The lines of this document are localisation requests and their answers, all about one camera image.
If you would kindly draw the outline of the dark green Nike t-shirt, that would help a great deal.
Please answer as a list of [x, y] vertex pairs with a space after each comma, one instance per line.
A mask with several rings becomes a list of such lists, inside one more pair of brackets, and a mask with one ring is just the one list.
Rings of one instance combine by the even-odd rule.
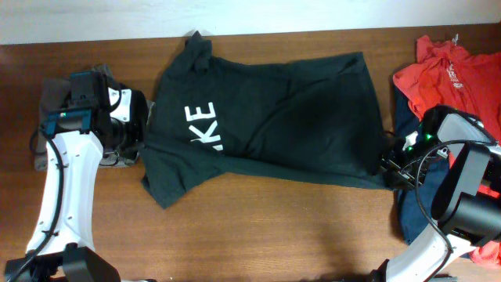
[[227, 172], [367, 189], [384, 128], [363, 54], [246, 65], [195, 33], [164, 71], [139, 153], [163, 208]]

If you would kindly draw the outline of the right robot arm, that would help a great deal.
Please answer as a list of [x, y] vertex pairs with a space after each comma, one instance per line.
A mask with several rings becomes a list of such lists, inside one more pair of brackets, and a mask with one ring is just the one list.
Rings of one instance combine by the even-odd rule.
[[[420, 189], [429, 165], [453, 157], [430, 209]], [[500, 240], [500, 198], [480, 192], [500, 190], [500, 145], [481, 119], [456, 108], [427, 110], [420, 129], [397, 139], [381, 154], [387, 181], [414, 192], [427, 226], [399, 256], [373, 270], [369, 281], [431, 281], [452, 261]]]

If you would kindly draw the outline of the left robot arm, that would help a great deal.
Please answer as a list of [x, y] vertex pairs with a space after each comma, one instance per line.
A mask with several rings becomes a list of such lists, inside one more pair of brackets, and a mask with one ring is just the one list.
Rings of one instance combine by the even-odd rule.
[[96, 253], [92, 207], [96, 175], [139, 159], [150, 109], [144, 94], [98, 71], [70, 75], [69, 88], [45, 110], [46, 179], [41, 210], [24, 257], [5, 264], [7, 281], [119, 281]]

